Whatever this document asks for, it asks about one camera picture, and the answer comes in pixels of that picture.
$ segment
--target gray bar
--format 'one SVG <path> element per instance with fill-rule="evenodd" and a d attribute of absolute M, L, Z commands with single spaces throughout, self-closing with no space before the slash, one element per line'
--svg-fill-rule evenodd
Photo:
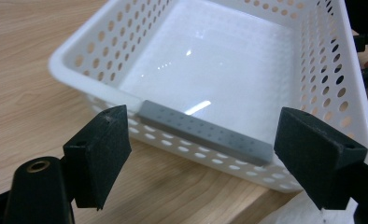
<path fill-rule="evenodd" d="M 272 161 L 272 145 L 145 101 L 137 114 L 142 123 L 209 147 L 240 161 L 262 166 Z"/>

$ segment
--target wooden table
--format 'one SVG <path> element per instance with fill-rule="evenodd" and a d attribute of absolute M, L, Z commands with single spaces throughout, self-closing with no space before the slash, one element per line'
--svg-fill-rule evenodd
<path fill-rule="evenodd" d="M 92 118 L 80 94 L 50 76 L 47 62 L 104 2 L 0 1 L 0 193 L 22 163 L 62 157 L 62 145 Z M 132 146 L 105 209 L 75 209 L 77 223 L 257 223 L 294 195 L 135 140 Z"/>

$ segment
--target perforated basket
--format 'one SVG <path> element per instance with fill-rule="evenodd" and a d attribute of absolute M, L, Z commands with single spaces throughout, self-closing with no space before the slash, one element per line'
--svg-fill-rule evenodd
<path fill-rule="evenodd" d="M 127 105 L 133 138 L 283 192 L 301 187 L 276 155 L 252 162 L 229 147 L 247 139 L 272 148 L 282 106 L 368 147 L 343 0 L 110 1 L 54 52 L 50 71 L 83 91 L 95 112 Z M 145 101 L 187 121 L 151 111 L 161 122 L 146 125 L 138 116 Z M 191 130 L 194 120 L 210 131 Z"/>

